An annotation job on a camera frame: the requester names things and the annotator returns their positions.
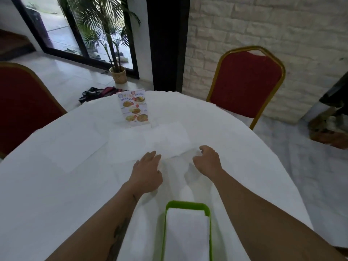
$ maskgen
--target round table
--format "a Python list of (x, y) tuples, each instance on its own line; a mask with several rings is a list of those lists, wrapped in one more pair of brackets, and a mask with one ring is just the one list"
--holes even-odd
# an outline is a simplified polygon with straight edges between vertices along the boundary
[[(302, 198), (278, 157), (241, 121), (178, 92), (146, 92), (152, 126), (179, 121), (195, 147), (214, 148), (223, 168), (257, 195), (312, 228)], [(108, 137), (124, 126), (116, 96), (85, 103), (34, 132), (0, 163), (0, 259), (44, 260), (128, 180), (133, 162), (107, 159), (107, 144), (70, 173), (42, 149), (77, 126)], [(163, 184), (137, 204), (118, 261), (159, 260), (170, 200), (211, 210), (215, 260), (249, 260), (214, 185), (192, 164), (196, 150), (160, 163)]]

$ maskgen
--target red chair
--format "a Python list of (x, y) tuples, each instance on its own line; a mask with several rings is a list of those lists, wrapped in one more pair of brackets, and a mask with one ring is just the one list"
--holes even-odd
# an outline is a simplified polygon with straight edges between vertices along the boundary
[(34, 131), (66, 114), (39, 77), (17, 63), (0, 62), (0, 157)]
[[(251, 50), (261, 51), (264, 56), (254, 55)], [(267, 49), (232, 49), (221, 56), (206, 101), (254, 118), (252, 130), (284, 79), (284, 65)]]

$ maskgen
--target palm plant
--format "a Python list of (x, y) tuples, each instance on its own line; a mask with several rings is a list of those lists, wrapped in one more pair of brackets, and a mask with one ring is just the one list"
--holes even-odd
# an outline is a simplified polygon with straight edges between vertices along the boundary
[(124, 13), (133, 16), (138, 24), (140, 20), (135, 13), (128, 10), (125, 0), (63, 0), (61, 5), (68, 5), (76, 19), (76, 24), (88, 46), (105, 49), (113, 72), (122, 72), (120, 61), (120, 45), (129, 46)]

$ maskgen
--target menu card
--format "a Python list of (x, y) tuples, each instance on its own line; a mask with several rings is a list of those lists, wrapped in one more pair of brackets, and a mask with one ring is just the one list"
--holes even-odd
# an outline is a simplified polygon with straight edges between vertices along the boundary
[(145, 90), (135, 90), (117, 93), (123, 117), (132, 125), (144, 125), (148, 121)]

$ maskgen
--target glass door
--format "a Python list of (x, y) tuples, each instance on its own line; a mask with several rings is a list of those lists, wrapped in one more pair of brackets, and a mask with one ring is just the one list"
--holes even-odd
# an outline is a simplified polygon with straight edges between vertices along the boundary
[[(111, 67), (103, 46), (93, 48), (87, 45), (68, 5), (61, 5), (59, 0), (12, 0), (12, 2), (45, 53), (105, 70)], [(124, 14), (124, 20), (130, 26), (128, 14)], [(119, 49), (121, 65), (126, 68), (128, 76), (139, 78), (132, 33), (127, 34), (129, 46), (120, 45)]]

